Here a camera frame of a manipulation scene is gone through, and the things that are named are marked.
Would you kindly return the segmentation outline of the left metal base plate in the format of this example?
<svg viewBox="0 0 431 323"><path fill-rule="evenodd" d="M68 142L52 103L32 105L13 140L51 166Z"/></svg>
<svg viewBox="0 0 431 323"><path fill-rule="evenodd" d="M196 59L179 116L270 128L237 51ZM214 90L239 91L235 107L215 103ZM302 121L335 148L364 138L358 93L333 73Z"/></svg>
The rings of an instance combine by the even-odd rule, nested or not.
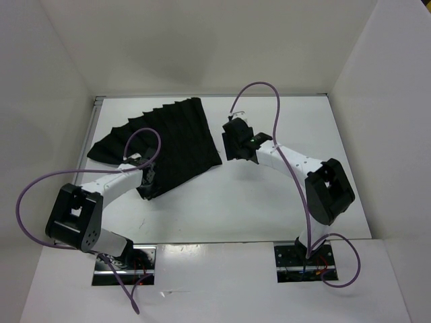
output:
<svg viewBox="0 0 431 323"><path fill-rule="evenodd" d="M109 265L115 269L120 280L127 287L154 285L156 265L155 246L135 246L130 256L113 257L107 254L104 256L107 258L109 264L106 264L97 256L92 276L92 286L119 285Z"/></svg>

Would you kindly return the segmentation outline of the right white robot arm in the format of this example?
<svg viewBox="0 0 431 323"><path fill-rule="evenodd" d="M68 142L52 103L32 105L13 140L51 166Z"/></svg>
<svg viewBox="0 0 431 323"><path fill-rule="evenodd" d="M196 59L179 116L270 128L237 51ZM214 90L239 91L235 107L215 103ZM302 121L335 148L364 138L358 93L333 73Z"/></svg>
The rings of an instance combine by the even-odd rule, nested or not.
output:
<svg viewBox="0 0 431 323"><path fill-rule="evenodd" d="M311 158L276 143L268 134L255 134L241 118L229 120L223 130L227 159L267 166L294 181L306 212L306 229L298 237L295 256L298 262L311 264L329 237L330 226L356 198L342 164L333 158Z"/></svg>

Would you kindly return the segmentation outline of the black pleated skirt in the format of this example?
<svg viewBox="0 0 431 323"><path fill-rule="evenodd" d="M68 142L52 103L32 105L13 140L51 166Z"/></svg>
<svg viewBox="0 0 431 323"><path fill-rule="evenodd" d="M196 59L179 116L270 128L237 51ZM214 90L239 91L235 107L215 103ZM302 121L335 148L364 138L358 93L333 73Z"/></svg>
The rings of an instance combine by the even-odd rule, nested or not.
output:
<svg viewBox="0 0 431 323"><path fill-rule="evenodd" d="M184 184L192 178L222 164L200 98L188 98L164 104L129 118L128 122L111 128L109 134L92 145L87 157L95 162L119 166L127 155L139 153L149 159L156 152L156 136L143 131L127 144L135 131L151 128L161 137L161 150L155 159L157 196Z"/></svg>

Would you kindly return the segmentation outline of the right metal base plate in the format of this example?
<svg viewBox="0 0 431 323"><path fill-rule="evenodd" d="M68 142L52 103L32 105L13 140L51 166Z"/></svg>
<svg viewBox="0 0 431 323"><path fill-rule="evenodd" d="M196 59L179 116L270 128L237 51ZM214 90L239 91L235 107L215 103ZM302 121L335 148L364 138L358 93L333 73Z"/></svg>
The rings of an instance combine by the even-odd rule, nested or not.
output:
<svg viewBox="0 0 431 323"><path fill-rule="evenodd" d="M299 283L321 281L321 275L327 281L337 281L337 269L332 247L324 243L309 259L305 251L294 242L275 244L275 266L278 283Z"/></svg>

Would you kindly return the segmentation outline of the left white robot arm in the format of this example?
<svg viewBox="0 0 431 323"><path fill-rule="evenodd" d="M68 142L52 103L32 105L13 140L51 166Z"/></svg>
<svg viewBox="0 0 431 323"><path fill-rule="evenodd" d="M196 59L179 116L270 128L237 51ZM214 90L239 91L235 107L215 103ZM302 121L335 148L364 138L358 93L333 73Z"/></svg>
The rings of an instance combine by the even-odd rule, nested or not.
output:
<svg viewBox="0 0 431 323"><path fill-rule="evenodd" d="M137 256L133 241L102 228L103 210L120 196L136 188L151 189L155 163L131 155L113 174L93 182L61 187L48 219L45 234L84 253L98 252L124 269Z"/></svg>

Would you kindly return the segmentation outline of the metal base plate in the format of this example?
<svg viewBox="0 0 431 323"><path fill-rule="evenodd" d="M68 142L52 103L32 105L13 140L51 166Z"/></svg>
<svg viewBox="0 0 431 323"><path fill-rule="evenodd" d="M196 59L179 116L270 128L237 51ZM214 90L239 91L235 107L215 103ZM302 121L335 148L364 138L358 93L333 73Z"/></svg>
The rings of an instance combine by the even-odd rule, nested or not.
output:
<svg viewBox="0 0 431 323"><path fill-rule="evenodd" d="M324 243L309 259L305 251L294 242L275 244L275 266L278 283L299 283L321 281L321 275L327 281L337 281L337 269L332 247Z"/></svg>
<svg viewBox="0 0 431 323"><path fill-rule="evenodd" d="M115 269L120 280L127 287L154 285L156 265L155 246L135 246L130 256L113 257L107 254L104 256L107 258L109 264L106 264L97 256L92 276L92 286L119 285L109 265Z"/></svg>

